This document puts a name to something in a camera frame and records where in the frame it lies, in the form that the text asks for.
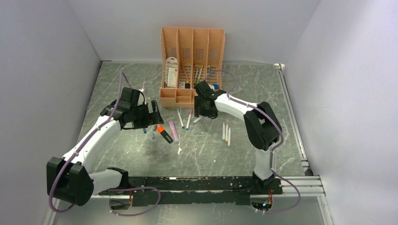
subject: orange desk organizer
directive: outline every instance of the orange desk organizer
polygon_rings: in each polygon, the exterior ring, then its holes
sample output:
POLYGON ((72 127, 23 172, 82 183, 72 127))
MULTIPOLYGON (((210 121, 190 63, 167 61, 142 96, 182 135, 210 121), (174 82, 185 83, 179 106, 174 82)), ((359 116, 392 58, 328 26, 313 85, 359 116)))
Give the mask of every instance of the orange desk organizer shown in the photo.
MULTIPOLYGON (((161 48, 163 62, 163 76, 159 98, 162 107, 193 108, 196 94, 194 78, 197 65, 202 65, 200 81, 207 75, 207 66, 210 71, 222 68, 224 55, 225 31, 224 29, 163 27, 161 31, 161 48), (187 82, 184 69, 188 75, 190 88, 167 88, 165 79, 165 64, 168 57, 175 57, 178 61, 179 82, 187 82)), ((207 82, 221 86, 221 73, 212 74, 207 82)))

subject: package in organizer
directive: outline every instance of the package in organizer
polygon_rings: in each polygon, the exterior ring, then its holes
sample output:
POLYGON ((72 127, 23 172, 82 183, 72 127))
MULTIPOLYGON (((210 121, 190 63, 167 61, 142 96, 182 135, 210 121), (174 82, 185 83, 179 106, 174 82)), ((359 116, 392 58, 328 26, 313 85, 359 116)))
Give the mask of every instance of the package in organizer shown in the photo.
POLYGON ((166 81, 167 87, 176 88, 177 78, 178 78, 178 62, 176 58, 168 57, 166 59, 165 74, 167 74, 167 81, 166 81))

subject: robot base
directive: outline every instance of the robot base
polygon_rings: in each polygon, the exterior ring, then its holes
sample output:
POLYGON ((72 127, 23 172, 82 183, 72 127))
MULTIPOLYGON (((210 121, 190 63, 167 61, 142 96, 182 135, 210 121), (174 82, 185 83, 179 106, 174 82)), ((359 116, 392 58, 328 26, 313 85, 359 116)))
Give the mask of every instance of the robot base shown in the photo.
MULTIPOLYGON (((266 187, 263 187, 259 180, 252 176, 129 177, 129 182, 133 188, 150 186, 159 189, 161 192, 159 204, 235 203, 236 205, 251 205, 250 195, 268 195, 270 189, 274 195, 283 193, 279 179, 273 178, 266 187)), ((99 195, 126 196, 130 193, 103 191, 99 195)), ((155 204, 158 193, 152 190, 137 191, 132 193, 132 199, 132 206, 147 206, 155 204)))

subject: white wall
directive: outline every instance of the white wall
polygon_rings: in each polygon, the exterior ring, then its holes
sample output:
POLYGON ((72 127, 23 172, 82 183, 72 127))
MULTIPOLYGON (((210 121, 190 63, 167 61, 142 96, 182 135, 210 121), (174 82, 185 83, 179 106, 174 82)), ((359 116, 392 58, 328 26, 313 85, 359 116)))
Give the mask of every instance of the white wall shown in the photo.
POLYGON ((286 65, 336 225, 398 219, 398 3, 323 0, 286 65))
POLYGON ((102 60, 161 61, 162 26, 224 28, 224 60, 287 62, 320 0, 70 0, 102 60))
POLYGON ((0 224, 41 224, 46 163, 76 144, 98 68, 67 0, 0 2, 0 224))

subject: marker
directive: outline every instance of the marker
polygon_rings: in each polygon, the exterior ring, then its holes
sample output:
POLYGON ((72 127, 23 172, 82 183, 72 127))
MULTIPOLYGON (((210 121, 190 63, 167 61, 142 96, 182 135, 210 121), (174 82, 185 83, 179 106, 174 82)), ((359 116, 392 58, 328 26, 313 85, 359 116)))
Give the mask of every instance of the marker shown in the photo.
POLYGON ((231 128, 228 130, 228 147, 231 147, 231 128))
POLYGON ((155 139, 155 131, 156 131, 156 128, 158 128, 158 125, 153 125, 152 134, 151 134, 152 139, 155 139))
POLYGON ((222 139, 223 142, 225 141, 225 123, 222 123, 222 139))
POLYGON ((199 82, 200 82, 200 77, 202 76, 202 68, 200 68, 200 71, 199 71, 199 76, 198 76, 198 78, 196 79, 196 84, 198 84, 199 82))
POLYGON ((199 118, 197 118, 196 120, 193 121, 193 124, 199 122, 199 120, 203 119, 204 116, 200 116, 199 118))
POLYGON ((178 118, 180 119, 181 128, 184 129, 185 127, 184 127, 183 118, 181 118, 180 109, 177 109, 177 114, 178 114, 178 118))
POLYGON ((166 141, 170 144, 173 142, 173 139, 170 137, 170 135, 168 135, 168 133, 164 130, 163 127, 158 126, 157 128, 158 132, 164 137, 164 139, 166 139, 166 141))
POLYGON ((188 117, 187 129, 186 129, 186 130, 189 130, 189 123, 191 122, 191 118, 192 118, 192 109, 191 109, 191 111, 189 112, 189 117, 188 117))
POLYGON ((180 138, 178 138, 178 134, 177 134, 176 127, 174 126, 174 122, 173 122, 173 121, 170 121, 170 122, 168 123, 168 125, 170 126, 171 131, 173 132, 174 141, 175 141, 175 142, 179 142, 179 141, 180 141, 180 138))
POLYGON ((228 124, 225 125, 225 142, 228 143, 228 124))

